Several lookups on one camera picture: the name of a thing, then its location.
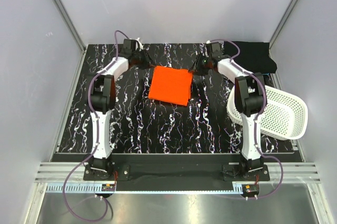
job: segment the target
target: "folded cloth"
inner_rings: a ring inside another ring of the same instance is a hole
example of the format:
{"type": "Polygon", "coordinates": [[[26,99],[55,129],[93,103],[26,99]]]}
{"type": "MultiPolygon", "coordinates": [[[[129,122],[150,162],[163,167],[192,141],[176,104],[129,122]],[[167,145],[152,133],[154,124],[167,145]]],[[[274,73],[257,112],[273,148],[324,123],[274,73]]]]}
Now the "folded cloth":
{"type": "MultiPolygon", "coordinates": [[[[234,42],[240,48],[240,54],[234,61],[253,73],[275,73],[277,65],[269,57],[269,43],[234,42]]],[[[234,56],[237,49],[230,43],[224,43],[223,53],[234,56]]]]}
{"type": "Polygon", "coordinates": [[[187,69],[156,66],[153,71],[149,99],[187,106],[191,98],[193,74],[187,69]]]}

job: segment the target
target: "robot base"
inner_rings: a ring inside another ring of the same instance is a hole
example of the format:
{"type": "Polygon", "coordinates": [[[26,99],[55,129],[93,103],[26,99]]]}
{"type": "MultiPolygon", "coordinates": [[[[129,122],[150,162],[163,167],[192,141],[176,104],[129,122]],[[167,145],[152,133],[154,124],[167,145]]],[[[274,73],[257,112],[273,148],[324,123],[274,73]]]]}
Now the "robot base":
{"type": "Polygon", "coordinates": [[[83,180],[127,181],[130,175],[130,165],[116,165],[112,162],[112,155],[107,159],[91,158],[85,166],[83,180]]]}
{"type": "Polygon", "coordinates": [[[256,181],[256,175],[259,176],[259,181],[270,181],[267,165],[263,165],[262,169],[246,172],[239,172],[239,165],[223,165],[222,166],[223,180],[228,182],[233,181],[256,181]]]}

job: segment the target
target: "black cloth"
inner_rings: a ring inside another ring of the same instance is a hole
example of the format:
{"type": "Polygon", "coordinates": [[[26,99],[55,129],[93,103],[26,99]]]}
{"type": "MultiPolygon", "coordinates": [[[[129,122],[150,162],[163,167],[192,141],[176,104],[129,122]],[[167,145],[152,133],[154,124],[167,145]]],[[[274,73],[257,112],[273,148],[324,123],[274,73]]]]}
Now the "black cloth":
{"type": "MultiPolygon", "coordinates": [[[[275,73],[277,65],[269,57],[269,43],[253,43],[253,42],[234,42],[240,48],[240,54],[234,61],[241,67],[253,73],[275,73]]],[[[234,56],[237,49],[230,43],[224,43],[223,53],[225,55],[234,56]]]]}

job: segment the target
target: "red towel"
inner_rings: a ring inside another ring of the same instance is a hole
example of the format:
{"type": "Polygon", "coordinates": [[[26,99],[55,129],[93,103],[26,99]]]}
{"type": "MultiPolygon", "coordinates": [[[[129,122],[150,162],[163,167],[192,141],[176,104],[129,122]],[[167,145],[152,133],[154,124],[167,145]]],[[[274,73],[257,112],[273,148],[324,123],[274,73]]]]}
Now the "red towel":
{"type": "Polygon", "coordinates": [[[191,98],[193,74],[187,69],[156,66],[153,72],[150,99],[187,106],[191,98]]]}

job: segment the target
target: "metal floor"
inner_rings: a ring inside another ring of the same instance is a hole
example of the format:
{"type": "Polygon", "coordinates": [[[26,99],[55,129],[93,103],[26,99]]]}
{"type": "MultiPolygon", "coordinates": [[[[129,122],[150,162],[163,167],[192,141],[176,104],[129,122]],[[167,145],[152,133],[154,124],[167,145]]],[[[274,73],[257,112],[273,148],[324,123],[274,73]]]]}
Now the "metal floor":
{"type": "MultiPolygon", "coordinates": [[[[271,185],[261,185],[262,195],[271,190],[271,185]]],[[[67,194],[67,199],[70,206],[76,206],[88,196],[67,194]]],[[[318,223],[306,185],[284,184],[273,196],[248,202],[237,195],[115,194],[108,200],[113,213],[109,209],[105,219],[99,223],[318,223]]],[[[104,210],[104,203],[94,198],[74,208],[78,215],[89,219],[99,218],[104,210]]],[[[48,193],[44,197],[37,223],[87,222],[77,220],[67,212],[62,194],[48,193]]]]}

